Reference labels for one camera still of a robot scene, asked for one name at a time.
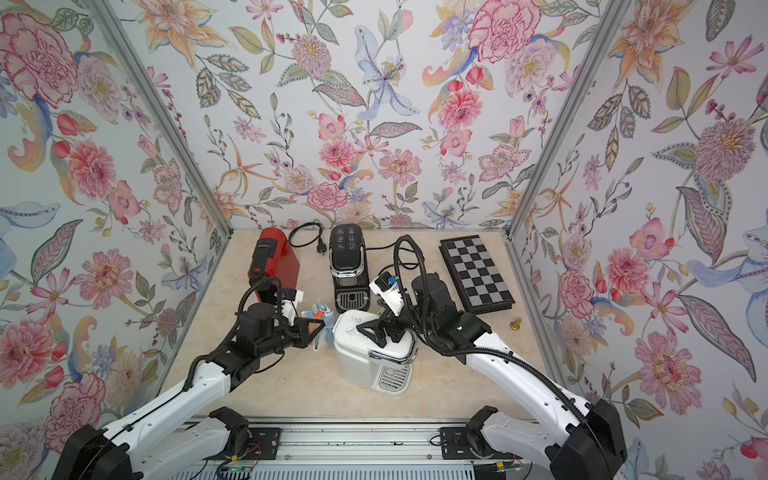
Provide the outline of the blue striped cloth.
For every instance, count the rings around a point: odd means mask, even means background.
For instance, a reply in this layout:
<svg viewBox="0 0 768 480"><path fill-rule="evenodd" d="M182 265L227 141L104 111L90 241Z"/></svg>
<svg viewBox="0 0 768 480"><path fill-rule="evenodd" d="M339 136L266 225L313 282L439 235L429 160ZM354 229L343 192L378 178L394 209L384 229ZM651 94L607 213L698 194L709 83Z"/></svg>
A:
<svg viewBox="0 0 768 480"><path fill-rule="evenodd" d="M320 300L314 302L308 310L301 312L303 318L310 319L311 343L314 351L327 350L333 345L333 328L336 323L335 311Z"/></svg>

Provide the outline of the white coffee machine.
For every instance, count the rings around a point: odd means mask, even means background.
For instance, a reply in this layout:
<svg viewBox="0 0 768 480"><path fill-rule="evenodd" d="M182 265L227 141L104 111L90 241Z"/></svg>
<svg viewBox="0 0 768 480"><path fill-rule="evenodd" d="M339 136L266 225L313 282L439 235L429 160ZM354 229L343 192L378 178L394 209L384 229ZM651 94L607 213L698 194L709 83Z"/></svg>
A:
<svg viewBox="0 0 768 480"><path fill-rule="evenodd" d="M378 321L373 313L349 310L333 327L333 344L338 369L349 383L389 397L400 397L408 389L418 343L410 331L394 341L386 332L382 346L358 327Z"/></svg>

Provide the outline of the black coffee machine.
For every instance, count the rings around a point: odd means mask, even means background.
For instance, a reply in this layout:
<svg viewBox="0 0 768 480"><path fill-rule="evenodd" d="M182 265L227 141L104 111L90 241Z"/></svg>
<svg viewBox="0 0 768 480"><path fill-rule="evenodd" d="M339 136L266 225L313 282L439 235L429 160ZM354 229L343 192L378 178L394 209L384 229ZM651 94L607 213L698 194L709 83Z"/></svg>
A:
<svg viewBox="0 0 768 480"><path fill-rule="evenodd" d="M336 310L339 313L366 311L370 306L370 280L366 245L359 225L340 224L331 230L329 260Z"/></svg>

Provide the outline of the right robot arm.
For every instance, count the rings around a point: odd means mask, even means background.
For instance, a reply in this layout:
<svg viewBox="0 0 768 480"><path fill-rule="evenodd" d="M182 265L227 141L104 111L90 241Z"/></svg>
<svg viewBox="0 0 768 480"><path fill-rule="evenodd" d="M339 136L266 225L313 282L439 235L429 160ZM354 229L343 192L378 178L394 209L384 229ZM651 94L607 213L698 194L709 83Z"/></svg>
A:
<svg viewBox="0 0 768 480"><path fill-rule="evenodd" d="M477 455L513 454L547 468L556 479L614 478L628 458L616 408L568 391L516 355L489 324L456 307L439 275L427 272L411 236L394 241L394 254L404 245L415 255L418 276L405 288L400 259L394 257L394 270L370 285L384 310L358 331L379 348L410 334L437 354L483 374L533 415L533 421L524 422L496 407L480 409L466 424Z"/></svg>

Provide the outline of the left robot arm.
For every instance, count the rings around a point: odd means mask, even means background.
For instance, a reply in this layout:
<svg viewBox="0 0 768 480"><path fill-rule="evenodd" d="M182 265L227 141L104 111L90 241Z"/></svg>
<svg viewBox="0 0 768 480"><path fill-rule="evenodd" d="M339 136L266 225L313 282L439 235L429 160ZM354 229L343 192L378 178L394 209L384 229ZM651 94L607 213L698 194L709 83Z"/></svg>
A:
<svg viewBox="0 0 768 480"><path fill-rule="evenodd" d="M203 408L266 372L261 361L304 349L324 329L321 319L298 315L292 299L250 303L241 297L235 322L209 353L194 358L185 379L131 414L104 427L86 425L66 441L56 479L168 479L194 463L222 456L235 461L256 451L245 416L230 407L185 424Z"/></svg>

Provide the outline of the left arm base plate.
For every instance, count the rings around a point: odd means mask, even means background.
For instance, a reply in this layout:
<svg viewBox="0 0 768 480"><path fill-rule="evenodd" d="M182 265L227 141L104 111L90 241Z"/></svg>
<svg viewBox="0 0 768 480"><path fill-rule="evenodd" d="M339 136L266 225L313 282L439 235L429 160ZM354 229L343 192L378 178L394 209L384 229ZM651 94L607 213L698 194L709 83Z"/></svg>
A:
<svg viewBox="0 0 768 480"><path fill-rule="evenodd" d="M280 428L251 427L250 439L237 454L221 452L209 460L224 461L234 457L235 461L271 461L277 458L282 430Z"/></svg>

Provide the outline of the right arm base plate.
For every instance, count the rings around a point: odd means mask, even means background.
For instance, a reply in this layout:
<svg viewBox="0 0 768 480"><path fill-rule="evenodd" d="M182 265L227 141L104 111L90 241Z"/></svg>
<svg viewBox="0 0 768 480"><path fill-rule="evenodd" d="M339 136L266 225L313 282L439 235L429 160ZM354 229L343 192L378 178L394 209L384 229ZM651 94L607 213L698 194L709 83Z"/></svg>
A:
<svg viewBox="0 0 768 480"><path fill-rule="evenodd" d="M476 435L471 434L465 426L441 427L437 445L443 460L512 461L520 459L519 456L512 453L492 450L490 446L482 443Z"/></svg>

